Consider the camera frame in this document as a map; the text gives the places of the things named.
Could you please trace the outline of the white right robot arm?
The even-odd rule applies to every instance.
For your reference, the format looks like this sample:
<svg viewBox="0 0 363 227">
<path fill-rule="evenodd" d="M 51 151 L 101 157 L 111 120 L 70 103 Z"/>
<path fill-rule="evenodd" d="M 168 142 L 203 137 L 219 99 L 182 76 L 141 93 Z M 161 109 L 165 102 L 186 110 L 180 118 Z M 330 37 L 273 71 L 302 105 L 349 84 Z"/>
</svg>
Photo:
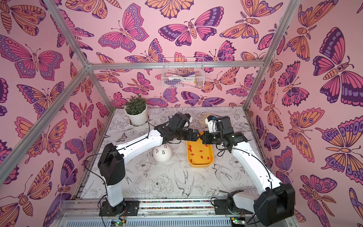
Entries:
<svg viewBox="0 0 363 227">
<path fill-rule="evenodd" d="M 256 156 L 242 132 L 234 131 L 228 116 L 208 116 L 205 120 L 208 131 L 201 136 L 203 144 L 221 145 L 230 152 L 251 177 L 258 195 L 244 192 L 232 196 L 239 209 L 252 212 L 264 226 L 272 225 L 294 215 L 296 192 L 291 184 L 280 179 Z"/>
</svg>

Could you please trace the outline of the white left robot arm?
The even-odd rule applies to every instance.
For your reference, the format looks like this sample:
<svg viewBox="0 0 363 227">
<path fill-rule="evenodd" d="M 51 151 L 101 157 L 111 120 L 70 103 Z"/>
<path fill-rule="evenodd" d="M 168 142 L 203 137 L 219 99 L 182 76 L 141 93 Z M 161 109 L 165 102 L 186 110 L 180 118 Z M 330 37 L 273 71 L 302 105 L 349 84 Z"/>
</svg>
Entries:
<svg viewBox="0 0 363 227">
<path fill-rule="evenodd" d="M 97 164 L 106 188 L 106 201 L 101 205 L 100 215 L 122 215 L 127 205 L 123 196 L 122 180 L 126 176 L 125 165 L 142 153 L 154 149 L 157 161 L 166 162 L 172 156 L 170 144 L 173 140 L 197 141 L 200 133 L 190 129 L 190 114 L 176 113 L 171 120 L 159 124 L 144 136 L 133 141 L 113 145 L 107 144 Z"/>
</svg>

